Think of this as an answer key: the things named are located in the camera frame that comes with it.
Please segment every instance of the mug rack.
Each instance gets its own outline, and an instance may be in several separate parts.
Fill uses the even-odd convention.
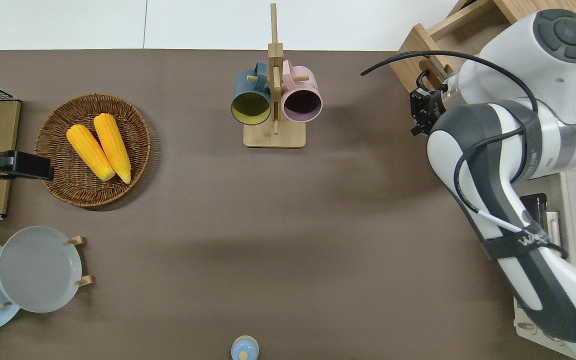
[[[306,145],[306,123],[292,121],[282,106],[284,44],[277,41],[277,4],[270,4],[272,43],[268,44],[268,82],[270,118],[259,125],[243,125],[244,145],[249,148],[303,148]]]

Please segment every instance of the round woven basket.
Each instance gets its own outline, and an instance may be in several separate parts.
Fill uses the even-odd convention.
[[[130,159],[130,183],[118,175],[100,180],[75,152],[66,131],[75,124],[86,126],[99,141],[93,120],[101,113],[114,116]],[[139,182],[151,156],[151,135],[142,114],[128,101],[103,93],[83,95],[60,105],[44,121],[34,153],[50,159],[54,179],[43,186],[55,198],[78,207],[99,207],[128,193]]]

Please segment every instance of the yellow corn cob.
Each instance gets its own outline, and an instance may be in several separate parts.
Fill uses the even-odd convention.
[[[130,160],[115,117],[106,113],[94,117],[94,130],[112,169],[124,183],[130,183]]]
[[[81,159],[102,182],[115,176],[115,171],[110,166],[101,146],[84,125],[71,126],[66,131],[66,137]]]

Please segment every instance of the mug handle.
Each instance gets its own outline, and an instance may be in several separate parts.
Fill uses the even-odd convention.
[[[296,88],[297,85],[295,84],[295,80],[293,80],[293,64],[290,63],[289,60],[283,60],[283,71],[281,75],[281,79],[283,80],[283,84],[286,86],[288,91]]]
[[[261,61],[256,62],[254,66],[254,75],[256,76],[256,82],[254,82],[254,89],[258,92],[262,92],[266,86],[266,74],[268,73],[268,66],[266,63]]]

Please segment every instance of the brown tablecloth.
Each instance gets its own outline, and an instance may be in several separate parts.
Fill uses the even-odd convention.
[[[241,50],[0,51],[22,100],[17,148],[83,94],[119,96],[153,134],[144,178],[87,210],[38,180],[11,186],[0,245],[33,225],[69,237],[94,284],[0,328],[0,359],[564,359],[515,333],[512,296],[409,133],[385,52],[286,51],[324,108],[301,149],[247,148],[229,107]]]

